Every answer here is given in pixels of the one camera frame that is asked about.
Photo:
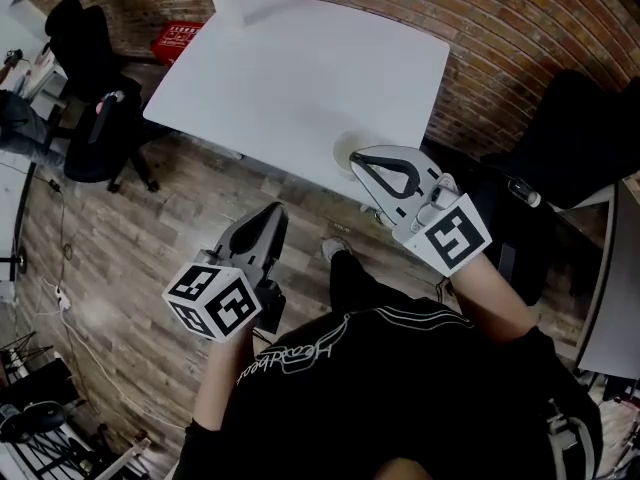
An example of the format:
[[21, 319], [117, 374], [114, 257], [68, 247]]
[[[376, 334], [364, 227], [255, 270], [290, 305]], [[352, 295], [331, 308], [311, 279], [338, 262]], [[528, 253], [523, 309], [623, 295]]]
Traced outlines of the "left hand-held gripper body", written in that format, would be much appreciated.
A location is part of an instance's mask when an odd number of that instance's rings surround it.
[[268, 278], [271, 265], [260, 266], [254, 255], [244, 260], [221, 252], [201, 250], [185, 263], [163, 300], [187, 330], [212, 341], [228, 341], [249, 324], [276, 333], [286, 298]]

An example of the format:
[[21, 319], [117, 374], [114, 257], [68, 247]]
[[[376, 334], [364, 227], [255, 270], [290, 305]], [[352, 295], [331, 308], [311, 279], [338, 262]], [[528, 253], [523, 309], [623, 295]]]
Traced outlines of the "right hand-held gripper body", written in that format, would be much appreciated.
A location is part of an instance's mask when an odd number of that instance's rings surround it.
[[474, 203], [458, 192], [448, 173], [400, 220], [392, 237], [444, 276], [457, 272], [492, 242]]

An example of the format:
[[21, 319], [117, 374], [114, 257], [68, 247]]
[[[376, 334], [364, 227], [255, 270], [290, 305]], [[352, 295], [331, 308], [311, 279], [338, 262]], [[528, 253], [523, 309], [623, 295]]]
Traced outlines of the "small round white object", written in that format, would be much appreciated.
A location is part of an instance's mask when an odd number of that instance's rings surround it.
[[360, 131], [346, 131], [333, 144], [333, 159], [338, 172], [348, 180], [354, 181], [350, 155], [374, 144], [371, 137]]

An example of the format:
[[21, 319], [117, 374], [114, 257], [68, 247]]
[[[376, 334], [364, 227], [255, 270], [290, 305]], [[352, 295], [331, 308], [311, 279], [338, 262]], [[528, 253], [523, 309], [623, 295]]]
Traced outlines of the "person's left forearm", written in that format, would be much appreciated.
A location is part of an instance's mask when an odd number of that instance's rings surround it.
[[195, 399], [193, 420], [197, 424], [210, 431], [221, 428], [233, 388], [254, 357], [252, 325], [224, 343], [211, 342]]

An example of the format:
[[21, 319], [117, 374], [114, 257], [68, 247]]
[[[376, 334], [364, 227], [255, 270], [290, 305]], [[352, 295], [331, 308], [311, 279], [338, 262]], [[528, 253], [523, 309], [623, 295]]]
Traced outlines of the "person's grey shoe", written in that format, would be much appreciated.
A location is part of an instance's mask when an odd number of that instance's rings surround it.
[[333, 257], [339, 252], [352, 253], [351, 246], [341, 237], [329, 237], [321, 243], [321, 253], [327, 263], [331, 263]]

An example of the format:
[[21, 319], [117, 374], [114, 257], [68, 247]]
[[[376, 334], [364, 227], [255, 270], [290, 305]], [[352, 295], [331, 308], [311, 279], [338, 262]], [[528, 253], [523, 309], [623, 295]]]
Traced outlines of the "person's black trouser leg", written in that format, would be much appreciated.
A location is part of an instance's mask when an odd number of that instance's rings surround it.
[[444, 325], [473, 326], [467, 318], [442, 304], [428, 298], [412, 298], [378, 282], [346, 251], [337, 252], [331, 259], [329, 291], [331, 311], [322, 317], [327, 322], [354, 321], [364, 326], [376, 321], [376, 326], [420, 330]]

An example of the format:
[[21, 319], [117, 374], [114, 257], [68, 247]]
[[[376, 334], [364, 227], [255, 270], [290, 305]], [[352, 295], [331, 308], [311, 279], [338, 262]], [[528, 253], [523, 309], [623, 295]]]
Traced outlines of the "white table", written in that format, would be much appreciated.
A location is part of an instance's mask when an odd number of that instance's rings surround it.
[[245, 23], [211, 17], [145, 108], [146, 119], [354, 201], [335, 142], [361, 133], [421, 144], [449, 45], [397, 21], [318, 0], [239, 0]]

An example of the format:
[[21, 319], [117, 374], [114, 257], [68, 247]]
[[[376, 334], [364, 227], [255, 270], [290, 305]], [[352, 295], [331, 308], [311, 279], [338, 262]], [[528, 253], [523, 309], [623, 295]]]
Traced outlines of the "person's black shirt torso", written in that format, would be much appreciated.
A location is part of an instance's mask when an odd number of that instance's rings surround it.
[[394, 459], [433, 480], [556, 480], [547, 422], [595, 402], [538, 329], [498, 345], [446, 309], [327, 314], [236, 377], [221, 426], [187, 427], [174, 480], [372, 480]]

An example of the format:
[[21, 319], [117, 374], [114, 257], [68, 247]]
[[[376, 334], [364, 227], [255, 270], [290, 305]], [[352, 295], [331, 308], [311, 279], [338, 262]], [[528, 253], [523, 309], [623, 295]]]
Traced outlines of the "grey desk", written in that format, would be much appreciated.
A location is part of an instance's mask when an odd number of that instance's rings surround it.
[[601, 268], [577, 365], [640, 378], [640, 201], [623, 181], [617, 183], [609, 204]]

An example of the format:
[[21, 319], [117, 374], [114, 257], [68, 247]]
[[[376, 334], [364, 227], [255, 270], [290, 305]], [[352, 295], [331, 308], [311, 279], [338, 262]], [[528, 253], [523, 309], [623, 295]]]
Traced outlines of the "small pink item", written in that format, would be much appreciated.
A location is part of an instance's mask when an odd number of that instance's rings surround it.
[[96, 105], [96, 113], [100, 114], [107, 105], [121, 103], [125, 98], [126, 95], [122, 90], [112, 91], [105, 94]]

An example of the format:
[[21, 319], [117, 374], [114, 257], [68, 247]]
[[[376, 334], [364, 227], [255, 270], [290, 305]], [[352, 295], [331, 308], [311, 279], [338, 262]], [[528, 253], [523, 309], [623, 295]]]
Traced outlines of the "red box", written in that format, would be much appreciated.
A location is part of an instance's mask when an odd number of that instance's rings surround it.
[[161, 65], [171, 66], [203, 27], [200, 22], [169, 21], [151, 42], [151, 52]]

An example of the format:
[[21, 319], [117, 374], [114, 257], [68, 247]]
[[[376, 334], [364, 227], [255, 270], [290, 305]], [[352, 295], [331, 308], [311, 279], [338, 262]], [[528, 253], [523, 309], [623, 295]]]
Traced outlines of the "black metal rack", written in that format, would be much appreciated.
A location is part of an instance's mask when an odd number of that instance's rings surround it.
[[61, 405], [80, 399], [73, 375], [63, 359], [52, 355], [52, 346], [37, 346], [31, 331], [0, 347], [0, 405], [19, 410], [53, 401]]

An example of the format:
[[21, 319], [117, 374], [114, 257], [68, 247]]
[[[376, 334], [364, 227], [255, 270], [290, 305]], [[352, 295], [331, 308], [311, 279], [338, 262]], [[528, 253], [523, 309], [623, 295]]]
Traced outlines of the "white desk with black edge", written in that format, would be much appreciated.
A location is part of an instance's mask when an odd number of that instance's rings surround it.
[[0, 151], [0, 259], [17, 250], [16, 222], [23, 193], [29, 186], [32, 163], [21, 155]]

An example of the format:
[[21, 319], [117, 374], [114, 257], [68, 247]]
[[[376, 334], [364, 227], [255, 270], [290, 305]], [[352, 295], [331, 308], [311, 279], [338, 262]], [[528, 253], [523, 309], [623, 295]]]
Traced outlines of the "white vase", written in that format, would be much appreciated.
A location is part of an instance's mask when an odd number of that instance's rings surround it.
[[244, 14], [240, 6], [240, 0], [212, 0], [215, 14], [224, 25], [234, 28], [243, 28], [245, 25]]

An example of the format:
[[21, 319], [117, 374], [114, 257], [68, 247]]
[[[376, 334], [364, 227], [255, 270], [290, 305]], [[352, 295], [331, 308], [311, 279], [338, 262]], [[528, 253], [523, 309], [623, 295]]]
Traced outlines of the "white metal frame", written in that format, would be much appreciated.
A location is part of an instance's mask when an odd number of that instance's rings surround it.
[[119, 458], [55, 431], [28, 443], [0, 442], [0, 480], [96, 480]]

